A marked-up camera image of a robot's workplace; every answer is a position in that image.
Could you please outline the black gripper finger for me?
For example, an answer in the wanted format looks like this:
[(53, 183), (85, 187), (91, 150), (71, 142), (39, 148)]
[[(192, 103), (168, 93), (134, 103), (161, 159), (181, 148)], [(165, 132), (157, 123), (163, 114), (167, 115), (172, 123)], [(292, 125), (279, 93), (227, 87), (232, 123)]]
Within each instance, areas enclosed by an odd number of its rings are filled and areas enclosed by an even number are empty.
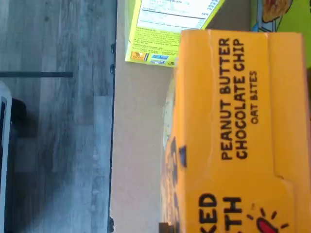
[(159, 223), (159, 233), (174, 233), (174, 225), (170, 225), (167, 222)]

